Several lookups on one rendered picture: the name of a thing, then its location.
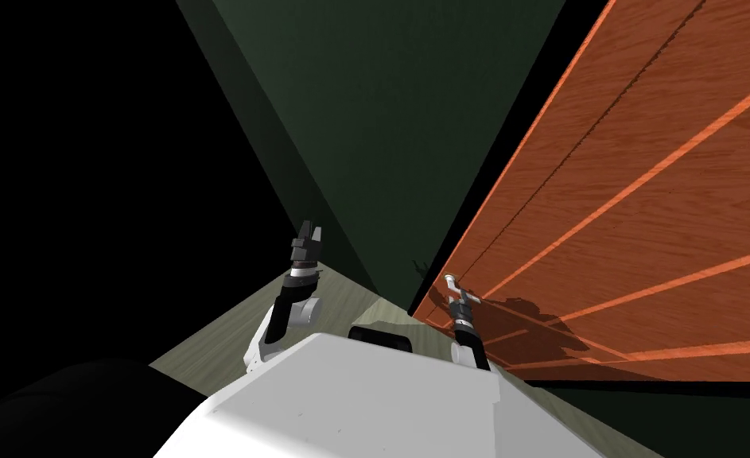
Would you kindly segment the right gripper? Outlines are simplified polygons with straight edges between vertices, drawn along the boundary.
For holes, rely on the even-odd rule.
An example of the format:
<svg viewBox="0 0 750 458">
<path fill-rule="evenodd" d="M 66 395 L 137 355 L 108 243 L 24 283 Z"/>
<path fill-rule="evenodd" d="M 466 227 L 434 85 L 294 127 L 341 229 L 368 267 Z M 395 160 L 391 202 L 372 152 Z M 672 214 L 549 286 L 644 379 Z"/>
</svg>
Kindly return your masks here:
<svg viewBox="0 0 750 458">
<path fill-rule="evenodd" d="M 449 315 L 452 321 L 461 324 L 472 324 L 473 313 L 471 303 L 480 304 L 481 300 L 467 291 L 463 291 L 452 274 L 444 275 L 445 283 L 451 293 L 449 295 Z"/>
</svg>

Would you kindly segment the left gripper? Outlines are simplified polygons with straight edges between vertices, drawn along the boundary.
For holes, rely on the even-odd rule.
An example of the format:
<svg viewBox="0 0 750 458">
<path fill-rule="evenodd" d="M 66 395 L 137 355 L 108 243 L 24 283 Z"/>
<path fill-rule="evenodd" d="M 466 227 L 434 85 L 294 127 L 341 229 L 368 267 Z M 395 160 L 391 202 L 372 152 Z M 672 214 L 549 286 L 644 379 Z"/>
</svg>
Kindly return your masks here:
<svg viewBox="0 0 750 458">
<path fill-rule="evenodd" d="M 290 260 L 295 262 L 318 262 L 321 253 L 322 227 L 314 227 L 312 222 L 305 220 L 298 232 L 297 239 L 291 243 Z"/>
</svg>

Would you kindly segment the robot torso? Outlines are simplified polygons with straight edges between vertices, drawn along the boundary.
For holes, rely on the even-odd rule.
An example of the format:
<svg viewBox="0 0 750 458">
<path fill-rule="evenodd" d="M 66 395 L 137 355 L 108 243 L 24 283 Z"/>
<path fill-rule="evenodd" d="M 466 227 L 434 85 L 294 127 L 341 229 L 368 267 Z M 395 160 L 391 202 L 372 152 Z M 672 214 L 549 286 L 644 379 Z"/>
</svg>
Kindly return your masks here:
<svg viewBox="0 0 750 458">
<path fill-rule="evenodd" d="M 266 334 L 154 458 L 605 458 L 469 347 L 444 361 L 315 333 L 280 351 Z"/>
</svg>

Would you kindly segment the orange wooden door leaf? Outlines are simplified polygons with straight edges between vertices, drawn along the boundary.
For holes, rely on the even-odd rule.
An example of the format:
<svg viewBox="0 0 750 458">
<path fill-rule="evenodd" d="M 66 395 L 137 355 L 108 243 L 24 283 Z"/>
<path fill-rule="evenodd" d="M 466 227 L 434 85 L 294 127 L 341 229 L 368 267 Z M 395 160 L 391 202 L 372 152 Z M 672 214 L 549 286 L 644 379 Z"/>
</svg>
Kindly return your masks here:
<svg viewBox="0 0 750 458">
<path fill-rule="evenodd" d="M 750 0 L 607 0 L 446 275 L 518 378 L 750 382 Z"/>
</svg>

